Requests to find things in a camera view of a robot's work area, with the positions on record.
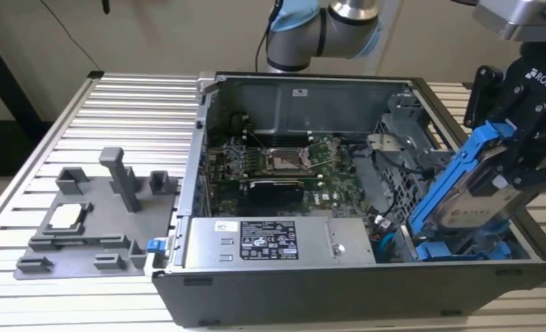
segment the black cable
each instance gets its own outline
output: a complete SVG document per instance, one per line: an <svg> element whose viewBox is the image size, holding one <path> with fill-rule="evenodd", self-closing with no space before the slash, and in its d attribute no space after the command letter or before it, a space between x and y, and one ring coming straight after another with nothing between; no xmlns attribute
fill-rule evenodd
<svg viewBox="0 0 546 332"><path fill-rule="evenodd" d="M269 22L266 24L263 38L261 39L261 43L258 43L257 54L254 56L254 71L257 73L258 73L258 57L259 57L259 54L261 54L261 49L263 48L265 40L267 41L266 47L269 49L269 34L271 32L273 22L276 21L277 16L280 15L282 7L284 7L284 0L276 0L276 4L274 4L273 10L271 10L271 14L269 16Z"/></svg>
<svg viewBox="0 0 546 332"><path fill-rule="evenodd" d="M93 57L90 56L89 52L86 52L85 48L81 46L81 44L78 43L78 41L74 39L74 37L71 36L71 33L69 31L69 29L66 28L66 26L62 23L62 20L59 19L58 15L55 15L55 12L51 10L50 6L46 4L45 0L39 0L39 2L43 4L45 8L47 8L47 10L50 11L53 17L55 17L55 20L58 21L59 25L63 28L63 31L66 32L66 34L69 35L71 41L74 42L74 44L78 46L78 48L81 49L81 51L85 53L85 55L87 56L87 58L90 59L90 61L93 62L93 64L95 64L97 70L102 71L97 61L93 59Z"/></svg>
<svg viewBox="0 0 546 332"><path fill-rule="evenodd" d="M388 155L384 153L382 150L376 149L374 152L377 152L384 160L386 161L386 163L389 163L390 166L398 168L402 172L409 173L409 174L422 174L422 172L417 169L410 169L408 167L405 167L404 165L400 165L398 163L396 163L389 157Z"/></svg>
<svg viewBox="0 0 546 332"><path fill-rule="evenodd" d="M396 186L394 186L394 183L388 179L386 175L385 175L385 174L381 172L381 170L380 170L380 166L378 166L378 164L377 164L377 153L376 153L377 151L380 151L380 150L373 150L373 152L372 152L372 165L374 166L374 169L376 169L376 172L377 172L378 177L381 177L381 180L382 180L385 183L388 183L388 186L390 187L390 190L392 190L392 194L394 195L394 196L392 197L392 205L389 206L388 210L386 210L384 213L380 213L380 214L378 214L380 216L386 217L386 216L390 214L390 212L394 210L396 205L397 205L397 201L396 201Z"/></svg>
<svg viewBox="0 0 546 332"><path fill-rule="evenodd" d="M452 0L452 1L460 3L461 5L473 7L477 7L477 5L480 4L480 0Z"/></svg>

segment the blue connector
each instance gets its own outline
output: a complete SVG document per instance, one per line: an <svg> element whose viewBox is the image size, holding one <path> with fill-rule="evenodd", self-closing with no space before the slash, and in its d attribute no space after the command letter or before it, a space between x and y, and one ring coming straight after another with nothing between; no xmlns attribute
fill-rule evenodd
<svg viewBox="0 0 546 332"><path fill-rule="evenodd" d="M154 254L166 254L166 239L147 241L146 251Z"/></svg>

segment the power supply label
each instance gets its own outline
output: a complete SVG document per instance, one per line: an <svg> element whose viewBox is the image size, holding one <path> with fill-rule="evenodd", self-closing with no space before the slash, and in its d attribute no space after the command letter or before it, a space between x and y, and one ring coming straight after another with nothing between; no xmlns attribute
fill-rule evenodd
<svg viewBox="0 0 546 332"><path fill-rule="evenodd" d="M239 232L242 259L300 259L296 221L242 221Z"/></svg>

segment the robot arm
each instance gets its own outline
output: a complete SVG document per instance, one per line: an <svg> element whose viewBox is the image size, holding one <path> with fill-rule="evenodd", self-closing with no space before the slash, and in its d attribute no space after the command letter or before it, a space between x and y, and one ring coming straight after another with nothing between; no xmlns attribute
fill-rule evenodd
<svg viewBox="0 0 546 332"><path fill-rule="evenodd" d="M508 21L492 28L506 39L546 40L545 5L484 0L474 16L498 13ZM506 259L509 219L546 192L546 42L525 43L521 55L505 75L489 66L476 74L473 135L409 220L422 260L436 260L433 247L440 259Z"/></svg>
<svg viewBox="0 0 546 332"><path fill-rule="evenodd" d="M476 20L502 39L546 42L546 0L452 0L476 6ZM313 57L352 59L368 55L380 40L381 2L277 0L267 29L269 70L294 73Z"/></svg>
<svg viewBox="0 0 546 332"><path fill-rule="evenodd" d="M274 72L294 73L313 57L350 59L366 55L380 39L380 4L376 0L285 0L271 23L267 63Z"/></svg>

